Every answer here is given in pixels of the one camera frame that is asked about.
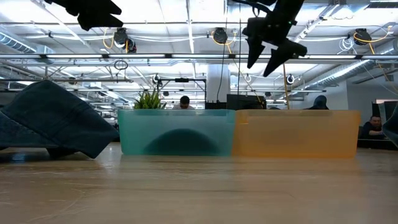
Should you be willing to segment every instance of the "dark fabric cap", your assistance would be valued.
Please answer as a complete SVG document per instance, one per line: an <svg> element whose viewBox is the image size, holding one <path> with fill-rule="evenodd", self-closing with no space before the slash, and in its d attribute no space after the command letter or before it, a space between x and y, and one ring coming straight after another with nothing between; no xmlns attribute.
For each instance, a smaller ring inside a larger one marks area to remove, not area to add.
<svg viewBox="0 0 398 224"><path fill-rule="evenodd" d="M80 151L95 158L119 136L89 104L48 80L29 85L2 112L34 133L14 140L14 146L25 142L25 138L31 145L40 145L31 138L38 134L48 141L45 147L51 148L51 154L57 154L55 144L68 154Z"/></svg>

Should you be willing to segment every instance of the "wooden table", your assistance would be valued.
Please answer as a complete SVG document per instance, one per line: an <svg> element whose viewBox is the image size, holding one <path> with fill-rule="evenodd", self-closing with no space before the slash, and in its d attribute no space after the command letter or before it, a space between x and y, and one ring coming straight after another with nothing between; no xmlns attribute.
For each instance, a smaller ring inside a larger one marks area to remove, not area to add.
<svg viewBox="0 0 398 224"><path fill-rule="evenodd" d="M0 223L394 223L398 153L349 159L0 152Z"/></svg>

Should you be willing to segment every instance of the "green plant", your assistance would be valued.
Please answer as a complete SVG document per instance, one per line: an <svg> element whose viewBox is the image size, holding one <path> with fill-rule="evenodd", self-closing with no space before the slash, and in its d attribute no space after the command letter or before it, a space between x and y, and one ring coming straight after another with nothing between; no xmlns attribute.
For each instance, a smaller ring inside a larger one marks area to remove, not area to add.
<svg viewBox="0 0 398 224"><path fill-rule="evenodd" d="M144 92L139 94L139 100L135 100L134 109L164 109L167 103L160 102L159 93L154 90L152 94Z"/></svg>

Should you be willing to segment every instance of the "translucent plastic bin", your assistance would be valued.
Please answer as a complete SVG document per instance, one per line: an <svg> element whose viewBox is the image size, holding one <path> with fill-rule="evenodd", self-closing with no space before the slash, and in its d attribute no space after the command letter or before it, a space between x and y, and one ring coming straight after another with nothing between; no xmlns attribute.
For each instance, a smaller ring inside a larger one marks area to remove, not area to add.
<svg viewBox="0 0 398 224"><path fill-rule="evenodd" d="M235 111L119 110L118 121L127 155L231 155Z"/></svg>
<svg viewBox="0 0 398 224"><path fill-rule="evenodd" d="M353 158L359 111L241 110L233 156Z"/></svg>

